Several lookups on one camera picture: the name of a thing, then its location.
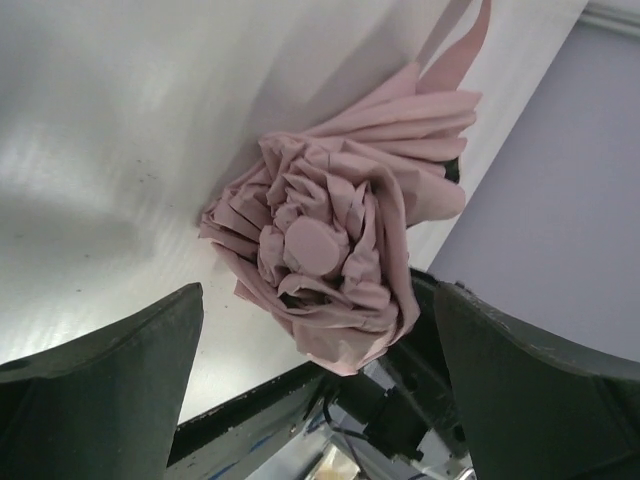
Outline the pink folding umbrella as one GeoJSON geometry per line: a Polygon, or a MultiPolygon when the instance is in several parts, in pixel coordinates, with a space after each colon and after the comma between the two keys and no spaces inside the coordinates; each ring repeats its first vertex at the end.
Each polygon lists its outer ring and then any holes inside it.
{"type": "Polygon", "coordinates": [[[236,294],[338,375],[382,356],[418,319],[408,229],[465,207],[457,167],[480,94],[460,84],[492,5],[442,49],[466,9],[450,3],[413,62],[333,118],[264,135],[257,163],[202,214],[200,234],[236,275],[236,294]]]}

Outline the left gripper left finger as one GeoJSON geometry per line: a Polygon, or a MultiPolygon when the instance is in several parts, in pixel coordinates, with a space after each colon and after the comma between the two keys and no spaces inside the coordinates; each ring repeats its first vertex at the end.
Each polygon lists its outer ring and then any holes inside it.
{"type": "Polygon", "coordinates": [[[4,479],[161,479],[203,325],[188,284],[1,366],[4,479]]]}

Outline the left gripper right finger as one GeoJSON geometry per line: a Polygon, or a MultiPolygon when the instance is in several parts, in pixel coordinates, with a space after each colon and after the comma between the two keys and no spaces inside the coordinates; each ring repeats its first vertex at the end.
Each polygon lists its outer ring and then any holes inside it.
{"type": "Polygon", "coordinates": [[[435,319],[480,479],[636,479],[639,365],[514,318],[454,284],[435,319]]]}

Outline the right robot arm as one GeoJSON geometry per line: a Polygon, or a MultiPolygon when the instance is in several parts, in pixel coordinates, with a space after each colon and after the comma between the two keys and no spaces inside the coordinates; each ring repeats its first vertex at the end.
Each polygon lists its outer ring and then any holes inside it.
{"type": "Polygon", "coordinates": [[[423,460],[419,444],[429,432],[439,436],[451,458],[461,459],[468,447],[435,320],[438,281],[416,269],[411,281],[420,316],[379,358],[393,386],[384,388],[359,372],[339,380],[334,401],[364,425],[359,437],[389,459],[423,460]]]}

